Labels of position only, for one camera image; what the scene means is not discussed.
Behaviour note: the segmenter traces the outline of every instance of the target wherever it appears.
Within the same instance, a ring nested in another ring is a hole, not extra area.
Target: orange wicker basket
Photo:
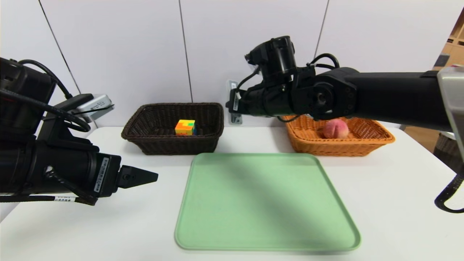
[[[294,116],[284,116],[289,120]],[[307,116],[286,123],[289,138],[296,152],[323,156],[365,156],[381,146],[392,143],[395,137],[380,123],[361,118],[340,118],[347,123],[346,139],[324,138],[322,129],[327,121],[315,121]]]

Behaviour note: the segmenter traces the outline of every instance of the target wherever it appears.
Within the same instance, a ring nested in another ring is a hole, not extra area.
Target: black cable
[[[340,64],[338,63],[337,58],[333,54],[330,54],[330,53],[319,54],[316,58],[314,58],[310,62],[310,64],[315,64],[318,60],[320,60],[320,59],[322,59],[324,57],[329,58],[330,60],[332,60],[332,62],[334,63],[335,68],[340,68]]]
[[[281,121],[281,122],[288,123],[288,122],[292,122],[292,121],[298,119],[300,116],[301,116],[301,114],[300,114],[300,115],[296,115],[295,117],[291,118],[290,120],[284,120],[284,119],[282,119],[280,116],[277,116],[277,119],[278,119],[279,121]]]
[[[32,105],[32,106],[36,106],[36,107],[38,107],[40,109],[43,109],[43,110],[45,110],[47,112],[55,114],[58,117],[62,117],[65,120],[73,122],[73,123],[78,125],[78,126],[76,126],[77,129],[75,129],[77,131],[82,131],[82,132],[90,131],[90,126],[85,121],[81,120],[77,116],[74,116],[74,115],[70,114],[67,111],[55,108],[55,107],[50,106],[50,105],[48,105],[46,103],[34,100],[34,99],[29,98],[27,96],[20,95],[20,94],[17,94],[15,92],[8,91],[8,90],[5,90],[5,89],[0,89],[0,94],[5,95],[8,98],[23,102],[23,103],[26,103],[26,104],[29,104],[29,105]]]
[[[235,92],[238,92],[240,90],[240,86],[242,86],[246,81],[251,79],[253,76],[257,75],[259,73],[259,70],[261,69],[261,66],[258,65],[256,69],[253,71],[252,74],[248,75],[245,79],[243,79],[235,88]]]
[[[19,64],[22,64],[22,65],[25,65],[25,64],[31,64],[31,65],[35,65],[37,66],[38,68],[42,69],[46,74],[48,74],[53,80],[55,80],[57,82],[57,85],[58,87],[61,89],[61,91],[64,93],[64,97],[66,99],[69,99],[69,98],[72,98],[72,95],[69,93],[69,91],[66,89],[66,87],[64,86],[64,84],[58,79],[58,77],[52,72],[50,71],[50,69],[48,69],[45,65],[41,64],[40,62],[38,61],[34,61],[34,60],[30,60],[30,59],[26,59],[26,60],[21,60],[18,62]]]
[[[316,67],[320,67],[320,68],[327,68],[327,69],[336,69],[335,66],[331,66],[331,65],[326,65],[326,64],[316,64],[315,65]]]

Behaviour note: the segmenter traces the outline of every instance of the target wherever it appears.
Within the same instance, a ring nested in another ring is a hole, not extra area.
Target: label sticker
[[[235,97],[233,99],[233,110],[234,111],[238,111],[238,100],[239,100],[238,93],[235,93]]]
[[[74,201],[76,201],[76,197],[74,197],[74,196],[55,196],[54,201],[74,202]]]
[[[98,172],[97,182],[95,182],[95,187],[93,189],[93,191],[95,192],[100,192],[103,183],[103,178],[105,177],[106,168],[108,167],[109,161],[109,158],[103,158],[102,166],[100,167],[100,171]]]

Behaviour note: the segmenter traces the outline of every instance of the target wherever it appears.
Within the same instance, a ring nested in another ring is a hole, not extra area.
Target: black strap
[[[445,202],[450,199],[454,193],[459,189],[462,182],[464,181],[464,174],[456,174],[453,180],[446,186],[446,188],[437,196],[435,199],[435,205],[446,212],[450,213],[464,213],[464,208],[462,209],[450,209],[445,206]]]

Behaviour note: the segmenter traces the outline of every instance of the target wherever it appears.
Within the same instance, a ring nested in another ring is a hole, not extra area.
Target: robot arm
[[[89,131],[87,123],[112,110],[106,95],[73,97],[48,68],[36,61],[0,58],[0,64],[0,202],[95,205],[98,198],[111,196],[118,188],[157,180],[158,174],[121,166],[120,156],[100,153],[88,139],[74,137],[69,131]],[[45,73],[24,64],[34,64]],[[50,106],[56,85],[66,100]],[[35,137],[41,120],[44,123]],[[78,197],[31,196],[67,192]]]
[[[322,54],[306,67],[295,64],[289,36],[264,42],[245,59],[255,72],[231,90],[226,107],[230,113],[278,117],[309,114],[315,120],[361,117],[442,131],[453,131],[464,156],[460,133],[464,133],[464,70],[446,68],[440,72],[361,73],[339,68],[331,54]],[[328,57],[334,66],[317,64]],[[315,67],[332,69],[316,75]],[[263,81],[244,91],[240,86],[261,73]],[[442,210],[453,210],[444,202],[459,188],[464,177],[456,178],[435,200]]]

